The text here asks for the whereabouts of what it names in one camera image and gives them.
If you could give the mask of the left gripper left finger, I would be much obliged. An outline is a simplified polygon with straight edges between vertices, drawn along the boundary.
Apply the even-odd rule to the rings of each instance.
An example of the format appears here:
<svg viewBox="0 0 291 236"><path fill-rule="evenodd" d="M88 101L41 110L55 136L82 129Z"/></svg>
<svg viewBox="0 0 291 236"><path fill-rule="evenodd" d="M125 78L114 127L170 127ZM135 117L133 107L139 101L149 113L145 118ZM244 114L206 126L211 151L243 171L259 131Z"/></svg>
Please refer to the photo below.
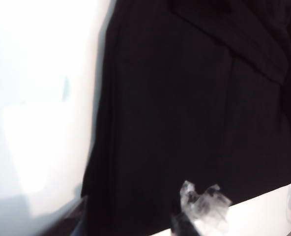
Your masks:
<svg viewBox="0 0 291 236"><path fill-rule="evenodd" d="M79 201L50 229L47 236L83 236L83 224L86 217L87 197Z"/></svg>

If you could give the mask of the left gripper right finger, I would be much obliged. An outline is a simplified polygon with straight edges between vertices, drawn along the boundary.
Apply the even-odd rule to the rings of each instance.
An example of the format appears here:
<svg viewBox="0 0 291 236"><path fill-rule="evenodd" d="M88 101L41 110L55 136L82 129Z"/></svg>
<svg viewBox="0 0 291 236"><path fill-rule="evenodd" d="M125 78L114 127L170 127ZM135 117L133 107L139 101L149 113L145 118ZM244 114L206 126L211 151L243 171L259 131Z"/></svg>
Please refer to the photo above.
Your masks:
<svg viewBox="0 0 291 236"><path fill-rule="evenodd" d="M227 215L232 201L215 184L198 194L195 185L185 181L179 191L180 201L171 215L173 236L226 236Z"/></svg>

